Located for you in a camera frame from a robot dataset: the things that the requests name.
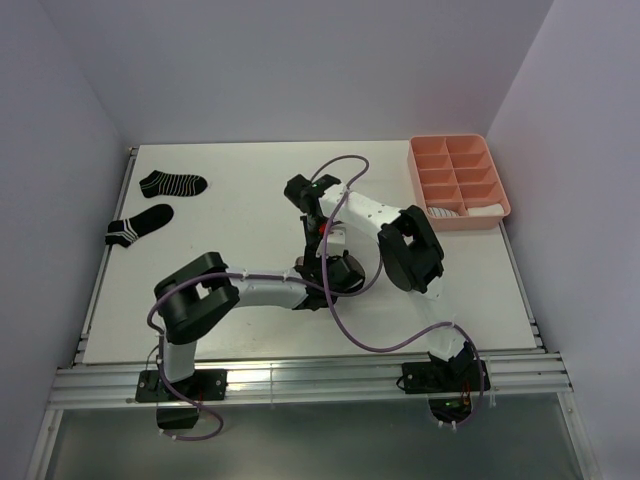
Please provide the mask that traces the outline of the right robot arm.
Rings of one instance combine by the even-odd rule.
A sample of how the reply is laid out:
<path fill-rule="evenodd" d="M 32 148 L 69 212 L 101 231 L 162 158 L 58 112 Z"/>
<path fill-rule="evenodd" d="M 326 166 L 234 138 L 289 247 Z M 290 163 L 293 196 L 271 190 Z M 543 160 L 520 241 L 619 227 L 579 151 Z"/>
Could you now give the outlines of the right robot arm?
<path fill-rule="evenodd" d="M 401 291 L 425 294 L 429 284 L 442 277 L 444 250 L 423 210 L 384 205 L 331 175 L 316 181 L 297 175 L 287 182 L 284 195 L 302 213 L 305 235 L 304 254 L 295 270 L 305 281 L 308 298 L 299 310 L 329 310 L 341 332 L 370 353 L 396 352 L 445 326 L 432 325 L 391 347 L 372 347 L 351 335 L 335 311 L 337 299 L 366 290 L 359 262 L 347 250 L 329 252 L 329 235 L 336 226 L 354 227 L 375 240 L 379 269 Z"/>

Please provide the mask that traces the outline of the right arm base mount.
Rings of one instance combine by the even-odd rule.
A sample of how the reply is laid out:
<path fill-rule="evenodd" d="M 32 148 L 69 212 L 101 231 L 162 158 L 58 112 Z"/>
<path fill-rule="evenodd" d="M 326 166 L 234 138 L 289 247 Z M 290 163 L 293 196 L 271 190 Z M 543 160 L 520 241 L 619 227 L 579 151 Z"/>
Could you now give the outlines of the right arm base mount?
<path fill-rule="evenodd" d="M 475 361 L 461 369 L 440 360 L 426 362 L 405 362 L 401 365 L 401 375 L 396 386 L 406 394 L 439 394 L 486 392 L 491 388 L 486 365 Z"/>

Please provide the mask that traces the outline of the taupe sock red cuff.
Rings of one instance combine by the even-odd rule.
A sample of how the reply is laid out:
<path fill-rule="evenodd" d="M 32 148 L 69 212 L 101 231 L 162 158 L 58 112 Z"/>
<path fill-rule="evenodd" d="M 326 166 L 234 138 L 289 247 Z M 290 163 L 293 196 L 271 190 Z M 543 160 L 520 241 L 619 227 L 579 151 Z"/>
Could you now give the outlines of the taupe sock red cuff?
<path fill-rule="evenodd" d="M 299 257 L 294 269 L 303 279 L 316 285 L 325 284 L 322 274 L 322 258 L 304 260 Z M 350 294 L 363 288 L 365 272 L 361 264 L 348 252 L 326 258 L 326 275 L 329 290 L 334 293 Z"/>

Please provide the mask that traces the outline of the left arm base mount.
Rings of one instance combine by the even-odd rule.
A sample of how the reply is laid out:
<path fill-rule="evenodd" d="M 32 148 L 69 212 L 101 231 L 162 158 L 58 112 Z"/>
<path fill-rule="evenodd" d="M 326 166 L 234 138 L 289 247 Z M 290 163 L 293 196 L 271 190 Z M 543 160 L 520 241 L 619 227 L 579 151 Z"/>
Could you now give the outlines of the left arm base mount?
<path fill-rule="evenodd" d="M 182 395 L 197 401 L 222 401 L 227 387 L 227 371 L 224 369 L 196 370 L 184 380 L 172 386 Z M 178 398 L 164 385 L 157 370 L 140 373 L 135 393 L 137 403 L 177 401 Z"/>

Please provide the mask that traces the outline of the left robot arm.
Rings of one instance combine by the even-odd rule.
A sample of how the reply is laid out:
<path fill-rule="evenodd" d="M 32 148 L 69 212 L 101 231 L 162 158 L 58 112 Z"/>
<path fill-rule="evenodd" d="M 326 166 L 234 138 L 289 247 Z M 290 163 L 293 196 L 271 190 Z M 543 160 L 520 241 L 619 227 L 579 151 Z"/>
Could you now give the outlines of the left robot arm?
<path fill-rule="evenodd" d="M 191 394 L 198 340 L 234 309 L 316 311 L 364 287 L 364 269 L 348 252 L 329 257 L 327 275 L 324 281 L 318 258 L 287 270 L 248 272 L 208 252 L 161 280 L 154 287 L 155 311 L 164 323 L 159 388 L 172 399 Z"/>

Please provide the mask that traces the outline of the white sock black toe heel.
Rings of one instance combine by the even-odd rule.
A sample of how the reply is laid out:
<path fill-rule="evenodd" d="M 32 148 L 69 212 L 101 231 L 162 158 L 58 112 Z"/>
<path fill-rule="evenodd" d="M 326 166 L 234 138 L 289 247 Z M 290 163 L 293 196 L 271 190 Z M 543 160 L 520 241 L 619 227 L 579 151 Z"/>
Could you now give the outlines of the white sock black toe heel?
<path fill-rule="evenodd" d="M 460 216 L 458 211 L 442 207 L 429 206 L 427 213 L 434 218 L 456 218 Z"/>

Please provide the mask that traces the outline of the black sock white cuff stripes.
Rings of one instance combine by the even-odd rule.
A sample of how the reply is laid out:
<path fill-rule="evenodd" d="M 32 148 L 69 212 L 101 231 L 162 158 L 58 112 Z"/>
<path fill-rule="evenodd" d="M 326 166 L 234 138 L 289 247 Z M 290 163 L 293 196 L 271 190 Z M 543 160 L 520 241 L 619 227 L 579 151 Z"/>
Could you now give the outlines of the black sock white cuff stripes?
<path fill-rule="evenodd" d="M 170 205 L 158 204 L 133 217 L 112 221 L 107 227 L 105 244 L 129 248 L 142 237 L 165 227 L 173 217 Z"/>

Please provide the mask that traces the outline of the pink divided organizer tray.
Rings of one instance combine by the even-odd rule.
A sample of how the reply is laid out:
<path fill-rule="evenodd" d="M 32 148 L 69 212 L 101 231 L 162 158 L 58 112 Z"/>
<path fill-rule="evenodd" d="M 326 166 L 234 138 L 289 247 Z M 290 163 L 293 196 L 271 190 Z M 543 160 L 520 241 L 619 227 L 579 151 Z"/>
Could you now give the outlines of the pink divided organizer tray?
<path fill-rule="evenodd" d="M 416 203 L 436 231 L 490 230 L 511 213 L 511 205 L 485 138 L 478 134 L 426 135 L 409 140 L 408 169 Z M 470 217 L 469 207 L 500 203 L 503 217 Z M 459 212 L 434 218 L 427 208 Z"/>

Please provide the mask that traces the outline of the black sock thin white stripes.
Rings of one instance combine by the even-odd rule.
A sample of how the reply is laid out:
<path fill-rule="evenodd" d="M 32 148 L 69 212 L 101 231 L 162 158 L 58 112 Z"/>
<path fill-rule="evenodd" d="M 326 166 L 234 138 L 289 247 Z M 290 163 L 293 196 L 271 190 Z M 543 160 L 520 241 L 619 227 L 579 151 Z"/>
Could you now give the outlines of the black sock thin white stripes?
<path fill-rule="evenodd" d="M 139 181 L 139 186 L 145 198 L 194 197 L 208 188 L 208 182 L 199 175 L 171 174 L 154 170 Z"/>

